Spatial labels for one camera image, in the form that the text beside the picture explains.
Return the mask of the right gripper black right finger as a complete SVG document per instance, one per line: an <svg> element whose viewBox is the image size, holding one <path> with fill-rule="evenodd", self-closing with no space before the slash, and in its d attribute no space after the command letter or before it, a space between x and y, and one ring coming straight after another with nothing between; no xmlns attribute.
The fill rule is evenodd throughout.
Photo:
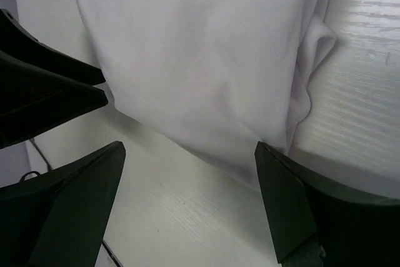
<svg viewBox="0 0 400 267"><path fill-rule="evenodd" d="M280 265L399 265L397 199L338 183L266 143L254 155Z"/></svg>

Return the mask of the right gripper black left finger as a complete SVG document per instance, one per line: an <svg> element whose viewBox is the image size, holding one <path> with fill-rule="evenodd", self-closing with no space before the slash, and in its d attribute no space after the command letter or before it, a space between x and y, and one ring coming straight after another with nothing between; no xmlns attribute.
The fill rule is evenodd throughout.
<svg viewBox="0 0 400 267"><path fill-rule="evenodd" d="M1 188L1 266L94 266L126 150L115 141Z"/></svg>

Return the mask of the white t shirt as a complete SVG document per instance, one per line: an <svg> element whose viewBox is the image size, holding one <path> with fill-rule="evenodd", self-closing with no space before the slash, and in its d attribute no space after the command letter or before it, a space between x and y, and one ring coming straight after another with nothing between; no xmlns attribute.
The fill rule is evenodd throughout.
<svg viewBox="0 0 400 267"><path fill-rule="evenodd" d="M257 188L254 151L288 153L336 41L329 0L76 0L115 107Z"/></svg>

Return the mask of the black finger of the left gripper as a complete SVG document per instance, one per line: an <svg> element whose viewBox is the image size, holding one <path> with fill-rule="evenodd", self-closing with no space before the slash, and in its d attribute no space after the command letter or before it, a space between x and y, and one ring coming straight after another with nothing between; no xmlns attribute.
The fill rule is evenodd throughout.
<svg viewBox="0 0 400 267"><path fill-rule="evenodd" d="M95 86L105 82L102 71L41 43L6 9L1 9L1 51L44 70Z"/></svg>
<svg viewBox="0 0 400 267"><path fill-rule="evenodd" d="M34 138L108 103L103 90L1 53L1 147Z"/></svg>

